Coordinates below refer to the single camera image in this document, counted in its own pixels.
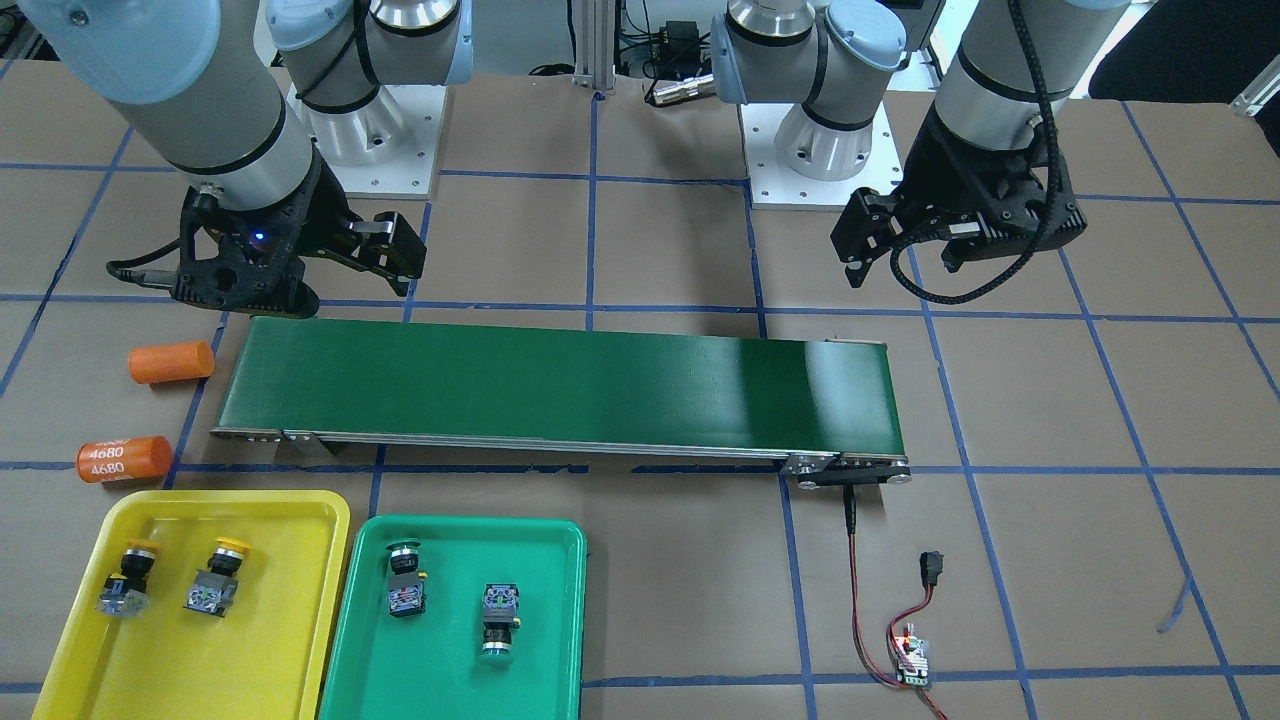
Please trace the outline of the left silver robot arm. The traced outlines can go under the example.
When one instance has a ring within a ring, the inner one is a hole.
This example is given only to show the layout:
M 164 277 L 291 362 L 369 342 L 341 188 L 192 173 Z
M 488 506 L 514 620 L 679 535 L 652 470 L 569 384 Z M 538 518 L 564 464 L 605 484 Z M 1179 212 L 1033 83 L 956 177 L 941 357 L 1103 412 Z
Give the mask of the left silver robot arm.
M 1057 115 L 1124 1 L 980 1 L 908 151 L 899 186 L 851 192 L 831 242 L 851 287 L 884 260 L 908 292 L 959 305 L 1087 228 Z M 913 53 L 881 1 L 730 1 L 710 31 L 716 92 L 788 106 L 777 149 L 815 181 L 854 177 Z

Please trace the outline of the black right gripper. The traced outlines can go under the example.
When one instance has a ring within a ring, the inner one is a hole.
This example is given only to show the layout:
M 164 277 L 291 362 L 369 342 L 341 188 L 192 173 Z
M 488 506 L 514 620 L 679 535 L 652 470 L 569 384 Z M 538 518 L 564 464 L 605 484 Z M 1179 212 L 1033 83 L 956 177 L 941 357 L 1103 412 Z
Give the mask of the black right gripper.
M 356 218 L 319 151 L 300 186 L 266 208 L 230 210 L 210 193 L 188 190 L 178 242 L 175 272 L 108 263 L 108 274 L 196 307 L 305 319 L 319 307 L 305 283 L 305 256 L 372 273 L 404 299 L 428 255 L 399 213 Z

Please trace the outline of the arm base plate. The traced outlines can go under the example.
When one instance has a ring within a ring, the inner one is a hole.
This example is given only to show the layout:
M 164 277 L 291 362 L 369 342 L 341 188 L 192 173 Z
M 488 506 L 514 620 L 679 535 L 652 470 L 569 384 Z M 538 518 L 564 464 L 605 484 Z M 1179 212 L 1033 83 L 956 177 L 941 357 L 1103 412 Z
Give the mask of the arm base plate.
M 348 197 L 431 197 L 448 101 L 445 86 L 383 86 L 369 105 L 346 114 L 305 106 L 293 86 L 285 97 Z
M 855 131 L 818 126 L 797 104 L 756 102 L 739 110 L 754 208 L 840 211 L 855 190 L 887 195 L 902 182 L 883 105 Z

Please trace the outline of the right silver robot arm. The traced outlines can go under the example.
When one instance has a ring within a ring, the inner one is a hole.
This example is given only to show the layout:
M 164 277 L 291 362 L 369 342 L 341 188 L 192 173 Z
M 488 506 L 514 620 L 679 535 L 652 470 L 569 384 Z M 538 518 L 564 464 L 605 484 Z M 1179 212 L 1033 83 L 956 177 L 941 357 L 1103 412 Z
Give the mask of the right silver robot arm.
M 193 307 L 305 319 L 310 258 L 404 297 L 426 246 L 335 167 L 404 150 L 394 86 L 474 73 L 468 1 L 23 1 L 64 67 L 187 179 L 175 240 L 108 264 Z

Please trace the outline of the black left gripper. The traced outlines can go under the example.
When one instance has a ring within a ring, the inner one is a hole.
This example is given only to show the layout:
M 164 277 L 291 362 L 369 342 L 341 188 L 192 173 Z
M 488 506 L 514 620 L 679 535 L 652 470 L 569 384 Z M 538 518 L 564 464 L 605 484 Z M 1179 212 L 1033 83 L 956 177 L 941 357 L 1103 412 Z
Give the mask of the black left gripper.
M 982 149 L 954 133 L 931 108 L 892 193 L 852 192 L 829 238 L 851 288 L 861 288 L 874 260 L 908 240 L 942 240 L 950 272 L 965 263 L 1019 256 L 1051 215 L 1038 251 L 1070 243 L 1088 228 L 1073 192 L 1066 159 L 1056 152 L 1057 181 L 1039 179 L 1050 151 L 1042 128 L 1012 150 Z

